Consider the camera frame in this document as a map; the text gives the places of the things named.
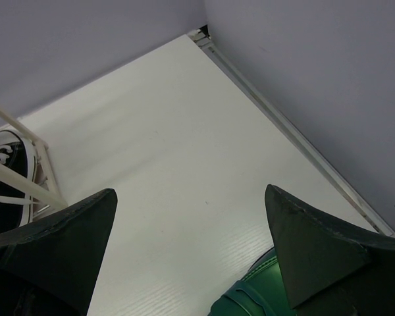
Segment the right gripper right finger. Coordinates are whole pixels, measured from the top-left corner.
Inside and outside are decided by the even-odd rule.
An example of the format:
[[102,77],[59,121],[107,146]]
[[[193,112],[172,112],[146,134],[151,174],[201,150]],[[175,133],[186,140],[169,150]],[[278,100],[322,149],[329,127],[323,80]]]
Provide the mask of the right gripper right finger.
[[288,303],[298,315],[395,315],[395,238],[265,191]]

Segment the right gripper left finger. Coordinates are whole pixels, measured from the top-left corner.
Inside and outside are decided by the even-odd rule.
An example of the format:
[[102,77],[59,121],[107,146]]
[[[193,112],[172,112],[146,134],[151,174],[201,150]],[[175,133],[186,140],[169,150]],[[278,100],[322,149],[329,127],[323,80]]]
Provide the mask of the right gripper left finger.
[[107,188],[0,233],[0,315],[86,315],[117,203]]

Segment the cream shoe rack chrome bars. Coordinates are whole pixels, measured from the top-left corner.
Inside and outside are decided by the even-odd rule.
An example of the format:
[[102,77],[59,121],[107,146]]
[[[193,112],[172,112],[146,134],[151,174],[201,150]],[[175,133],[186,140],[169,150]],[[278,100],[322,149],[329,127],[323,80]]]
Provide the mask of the cream shoe rack chrome bars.
[[18,198],[0,194],[0,202],[25,206],[31,219],[66,208],[46,142],[1,108],[0,118],[13,127],[0,131],[0,182],[24,194]]

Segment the teal velvet shoe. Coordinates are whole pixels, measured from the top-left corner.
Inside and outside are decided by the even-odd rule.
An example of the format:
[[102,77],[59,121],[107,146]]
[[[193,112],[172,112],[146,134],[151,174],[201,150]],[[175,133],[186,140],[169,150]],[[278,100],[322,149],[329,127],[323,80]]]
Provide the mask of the teal velvet shoe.
[[274,248],[264,253],[211,306],[210,316],[285,316],[295,315],[290,308],[277,254]]

